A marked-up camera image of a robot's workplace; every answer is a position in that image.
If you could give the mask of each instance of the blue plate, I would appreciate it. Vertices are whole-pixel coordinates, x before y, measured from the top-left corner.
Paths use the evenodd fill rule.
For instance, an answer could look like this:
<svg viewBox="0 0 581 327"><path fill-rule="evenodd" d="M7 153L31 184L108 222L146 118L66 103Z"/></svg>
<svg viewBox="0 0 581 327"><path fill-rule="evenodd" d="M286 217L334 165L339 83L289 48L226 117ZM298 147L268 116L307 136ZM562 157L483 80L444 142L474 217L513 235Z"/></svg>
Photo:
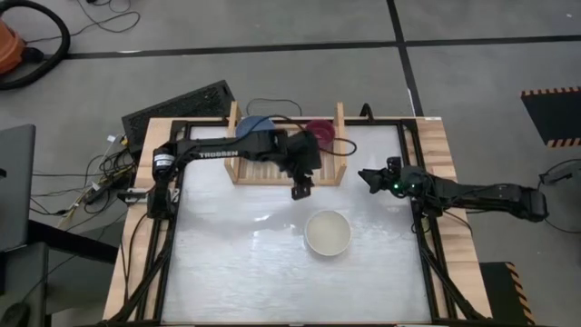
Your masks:
<svg viewBox="0 0 581 327"><path fill-rule="evenodd" d="M238 126L236 126L236 137L246 135L251 131L251 128L256 123L258 123L258 125L252 129L253 132L268 131L275 128L274 123L268 118L265 119L264 116L248 116L242 119L242 121L238 123Z"/></svg>

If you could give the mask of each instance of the orange vacuum cleaner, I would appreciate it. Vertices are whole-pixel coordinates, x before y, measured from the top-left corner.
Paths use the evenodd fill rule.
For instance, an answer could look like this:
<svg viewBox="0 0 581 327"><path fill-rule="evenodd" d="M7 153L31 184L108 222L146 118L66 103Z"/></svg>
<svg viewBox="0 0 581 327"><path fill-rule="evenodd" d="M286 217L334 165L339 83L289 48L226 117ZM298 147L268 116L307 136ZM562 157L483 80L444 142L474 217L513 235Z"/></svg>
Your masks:
<svg viewBox="0 0 581 327"><path fill-rule="evenodd" d="M62 42L58 50L44 61L44 54L33 47L27 47L18 33L3 21L2 14L14 7L27 7L37 10L53 20L61 32ZM0 82L0 90L10 90L27 86L55 68L66 56L71 46L71 34L63 20L43 5L28 0L0 0L0 76L9 74L20 64L40 64L32 73L10 82Z"/></svg>

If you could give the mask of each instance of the gray floor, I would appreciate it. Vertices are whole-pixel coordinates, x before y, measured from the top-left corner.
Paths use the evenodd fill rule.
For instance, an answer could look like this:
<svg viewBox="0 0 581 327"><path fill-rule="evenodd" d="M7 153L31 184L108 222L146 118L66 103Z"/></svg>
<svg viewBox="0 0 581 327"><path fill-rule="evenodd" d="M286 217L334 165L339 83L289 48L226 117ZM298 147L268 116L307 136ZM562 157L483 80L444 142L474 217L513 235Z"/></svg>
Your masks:
<svg viewBox="0 0 581 327"><path fill-rule="evenodd" d="M55 10L73 32L90 23L75 1L39 2ZM575 0L396 2L409 40L581 34L581 5ZM114 8L125 6L123 0L113 1ZM92 27L74 38L72 51L394 39L381 0L135 0L133 9L142 14L142 21L132 31L114 35ZM106 7L88 10L95 18L111 15ZM56 33L46 20L32 23L26 19L31 17L35 14L14 10L3 19L25 39ZM110 27L131 22L125 17ZM51 52L55 44L38 46ZM461 182L534 185L550 165L581 154L578 149L543 146L519 100L522 90L581 84L580 55L581 43L409 49L425 115L444 118ZM346 104L348 114L356 114L364 102L376 114L412 114L397 49L320 50L64 61L37 83L0 94L0 128L36 124L35 170L81 173L92 156L106 149L106 136L122 132L121 116L220 79L228 81L242 104L253 97L286 97L301 103L308 115L332 114L337 101ZM260 110L292 114L286 106ZM80 183L70 178L34 179L34 191ZM575 183L544 189L554 223L581 230L581 205L574 196L578 189ZM71 194L43 204L56 210L73 199ZM77 231L103 226L122 211L117 203ZM75 221L83 218L79 215ZM56 223L40 216L33 219ZM538 323L578 325L580 236L505 214L474 215L470 221L481 261L517 265ZM83 262L75 267L64 276L78 275L83 267L94 270ZM93 322L100 319L111 268L101 269L96 295L86 299L91 305L66 312L58 318L59 326L88 322L91 314Z"/></svg>

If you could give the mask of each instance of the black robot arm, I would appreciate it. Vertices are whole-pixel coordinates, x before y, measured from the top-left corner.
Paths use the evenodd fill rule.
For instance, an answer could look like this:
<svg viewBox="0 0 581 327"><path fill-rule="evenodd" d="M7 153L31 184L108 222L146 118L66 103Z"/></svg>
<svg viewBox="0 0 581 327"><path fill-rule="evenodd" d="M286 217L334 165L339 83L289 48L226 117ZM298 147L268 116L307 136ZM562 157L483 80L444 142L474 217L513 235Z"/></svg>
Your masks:
<svg viewBox="0 0 581 327"><path fill-rule="evenodd" d="M394 196L413 197L427 215L440 216L450 207L507 212L531 222L548 217L547 201L538 190L511 183L465 185L440 178L421 167L401 167L398 157L381 170L364 169L359 176L370 192L389 190Z"/></svg>
<svg viewBox="0 0 581 327"><path fill-rule="evenodd" d="M310 176L321 168L317 138L309 131L288 135L285 130L250 132L239 138L170 141L153 150L153 179L147 213L150 218L169 219L175 215L169 186L186 164L193 160L241 157L257 162L274 162L293 179L294 200L310 195Z"/></svg>

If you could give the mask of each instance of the logo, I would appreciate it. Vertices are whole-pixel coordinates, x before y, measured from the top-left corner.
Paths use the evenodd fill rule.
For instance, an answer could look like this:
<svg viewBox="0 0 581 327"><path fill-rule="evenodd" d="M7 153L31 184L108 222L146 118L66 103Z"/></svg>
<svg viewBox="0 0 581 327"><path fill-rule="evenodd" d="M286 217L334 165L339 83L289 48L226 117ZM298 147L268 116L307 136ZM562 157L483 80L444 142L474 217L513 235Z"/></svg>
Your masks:
<svg viewBox="0 0 581 327"><path fill-rule="evenodd" d="M200 157L202 159L225 158L225 157L232 157L232 156L238 156L238 151L218 151L215 153L200 154Z"/></svg>

